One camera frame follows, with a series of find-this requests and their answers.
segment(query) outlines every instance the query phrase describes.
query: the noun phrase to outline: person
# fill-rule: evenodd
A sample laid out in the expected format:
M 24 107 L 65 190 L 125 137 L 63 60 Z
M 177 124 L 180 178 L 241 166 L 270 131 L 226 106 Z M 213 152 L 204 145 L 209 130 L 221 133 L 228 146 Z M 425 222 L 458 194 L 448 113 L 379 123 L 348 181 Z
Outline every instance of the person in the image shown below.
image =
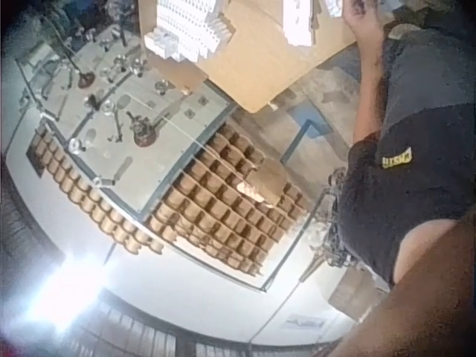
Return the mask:
M 329 356 L 476 356 L 474 50 L 436 28 L 388 41 L 373 0 L 343 17 L 361 97 L 338 232 L 392 289 Z
M 393 288 L 476 202 L 475 50 L 434 28 L 386 40 L 377 0 L 343 17 L 361 84 L 338 232 Z

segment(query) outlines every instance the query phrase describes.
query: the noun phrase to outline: black t-shirt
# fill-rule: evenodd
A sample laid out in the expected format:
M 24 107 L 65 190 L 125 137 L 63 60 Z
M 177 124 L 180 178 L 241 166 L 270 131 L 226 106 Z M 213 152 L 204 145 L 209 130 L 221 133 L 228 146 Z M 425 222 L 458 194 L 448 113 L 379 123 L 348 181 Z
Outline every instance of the black t-shirt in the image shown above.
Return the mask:
M 428 109 L 349 152 L 339 199 L 345 245 L 391 286 L 400 242 L 432 219 L 475 203 L 475 105 Z

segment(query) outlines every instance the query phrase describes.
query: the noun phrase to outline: bright light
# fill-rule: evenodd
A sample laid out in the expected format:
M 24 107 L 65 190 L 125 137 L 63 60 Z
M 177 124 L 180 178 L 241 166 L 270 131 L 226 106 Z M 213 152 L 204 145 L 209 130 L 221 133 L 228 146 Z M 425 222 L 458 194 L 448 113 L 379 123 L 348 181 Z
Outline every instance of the bright light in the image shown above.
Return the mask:
M 54 324 L 63 332 L 96 301 L 105 282 L 105 268 L 88 260 L 66 260 L 33 301 L 30 317 Z

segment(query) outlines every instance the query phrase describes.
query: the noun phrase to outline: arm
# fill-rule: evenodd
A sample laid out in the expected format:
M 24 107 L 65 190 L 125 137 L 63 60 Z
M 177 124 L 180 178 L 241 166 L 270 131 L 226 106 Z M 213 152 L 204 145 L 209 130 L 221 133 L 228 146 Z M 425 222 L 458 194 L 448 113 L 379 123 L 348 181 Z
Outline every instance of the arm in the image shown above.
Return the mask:
M 353 142 L 377 141 L 387 92 L 382 59 L 385 35 L 378 19 L 376 0 L 344 0 L 343 17 L 356 36 L 361 57 L 360 102 Z
M 330 357 L 476 356 L 475 223 L 473 209 Z

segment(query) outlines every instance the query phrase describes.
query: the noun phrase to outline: gray pants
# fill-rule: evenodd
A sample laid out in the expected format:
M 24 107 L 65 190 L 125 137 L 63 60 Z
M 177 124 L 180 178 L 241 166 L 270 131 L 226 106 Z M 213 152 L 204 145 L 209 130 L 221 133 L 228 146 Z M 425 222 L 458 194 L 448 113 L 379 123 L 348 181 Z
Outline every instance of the gray pants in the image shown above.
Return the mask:
M 358 50 L 349 51 L 354 54 L 339 54 L 331 63 L 360 81 Z M 429 28 L 389 39 L 384 64 L 388 96 L 382 135 L 424 109 L 476 102 L 475 50 L 458 36 Z

